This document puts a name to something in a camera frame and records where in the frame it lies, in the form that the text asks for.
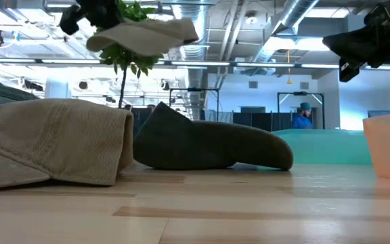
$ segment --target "wall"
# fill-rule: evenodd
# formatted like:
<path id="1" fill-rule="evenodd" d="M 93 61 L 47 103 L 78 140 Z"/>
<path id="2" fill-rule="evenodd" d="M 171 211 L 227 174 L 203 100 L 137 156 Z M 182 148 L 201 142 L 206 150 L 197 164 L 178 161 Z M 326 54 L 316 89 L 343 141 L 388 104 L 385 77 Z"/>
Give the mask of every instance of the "wall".
<path id="1" fill-rule="evenodd" d="M 258 89 L 250 89 L 249 81 L 258 81 Z M 264 106 L 266 112 L 278 110 L 277 93 L 278 92 L 299 92 L 300 82 L 309 82 L 307 92 L 317 92 L 317 81 L 310 75 L 292 75 L 292 84 L 287 84 L 288 76 L 276 77 L 268 75 L 256 75 L 248 77 L 246 75 L 228 75 L 223 82 L 219 101 L 223 112 L 240 112 L 241 106 Z M 209 75 L 209 86 L 214 87 L 216 74 Z M 317 107 L 319 104 L 311 96 L 296 97 L 289 96 L 280 107 L 281 111 L 289 112 L 294 107 L 300 106 L 301 102 L 309 102 Z M 210 94 L 208 98 L 208 108 L 216 110 L 216 99 Z"/>
<path id="2" fill-rule="evenodd" d="M 341 129 L 362 130 L 368 110 L 390 110 L 390 71 L 361 70 L 339 83 Z"/>
<path id="3" fill-rule="evenodd" d="M 324 94 L 324 120 L 326 129 L 340 127 L 338 71 L 334 70 L 318 79 L 318 92 Z M 322 129 L 321 116 L 318 117 L 317 124 L 319 125 L 318 129 Z"/>

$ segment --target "wooden table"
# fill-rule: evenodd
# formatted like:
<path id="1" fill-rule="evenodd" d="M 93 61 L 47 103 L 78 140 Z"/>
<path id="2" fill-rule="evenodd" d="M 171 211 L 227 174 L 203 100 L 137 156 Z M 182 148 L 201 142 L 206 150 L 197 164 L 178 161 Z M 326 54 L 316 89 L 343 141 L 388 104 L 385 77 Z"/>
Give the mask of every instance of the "wooden table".
<path id="1" fill-rule="evenodd" d="M 0 191 L 0 244 L 390 244 L 390 180 L 368 166 L 154 171 L 110 188 Z"/>

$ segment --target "beige cap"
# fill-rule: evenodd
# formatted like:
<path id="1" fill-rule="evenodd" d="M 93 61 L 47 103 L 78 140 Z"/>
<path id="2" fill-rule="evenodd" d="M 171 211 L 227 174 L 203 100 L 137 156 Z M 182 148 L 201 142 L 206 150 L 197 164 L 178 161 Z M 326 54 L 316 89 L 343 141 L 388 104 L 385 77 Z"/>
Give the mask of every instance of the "beige cap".
<path id="1" fill-rule="evenodd" d="M 133 161 L 133 115 L 84 100 L 0 105 L 0 188 L 50 178 L 113 185 Z"/>
<path id="2" fill-rule="evenodd" d="M 190 18 L 170 20 L 126 20 L 115 27 L 96 33 L 87 41 L 87 49 L 98 52 L 115 43 L 142 56 L 157 56 L 173 47 L 198 40 L 194 23 Z"/>

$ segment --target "teal cap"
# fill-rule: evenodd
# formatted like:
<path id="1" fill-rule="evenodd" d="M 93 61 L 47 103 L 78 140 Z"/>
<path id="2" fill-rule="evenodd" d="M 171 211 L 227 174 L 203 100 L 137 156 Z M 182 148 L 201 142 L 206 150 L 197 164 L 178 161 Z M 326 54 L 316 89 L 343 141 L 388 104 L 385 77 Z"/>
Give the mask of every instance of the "teal cap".
<path id="1" fill-rule="evenodd" d="M 301 103 L 301 110 L 311 110 L 311 105 L 307 102 L 302 102 Z"/>

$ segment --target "teal foam block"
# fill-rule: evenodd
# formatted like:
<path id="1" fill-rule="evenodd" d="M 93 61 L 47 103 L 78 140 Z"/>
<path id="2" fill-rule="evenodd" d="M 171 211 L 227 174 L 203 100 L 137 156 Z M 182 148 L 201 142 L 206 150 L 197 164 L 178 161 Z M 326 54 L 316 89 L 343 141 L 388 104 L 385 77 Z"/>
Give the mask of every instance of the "teal foam block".
<path id="1" fill-rule="evenodd" d="M 295 164 L 371 165 L 363 131 L 287 129 L 274 134 L 290 145 Z"/>

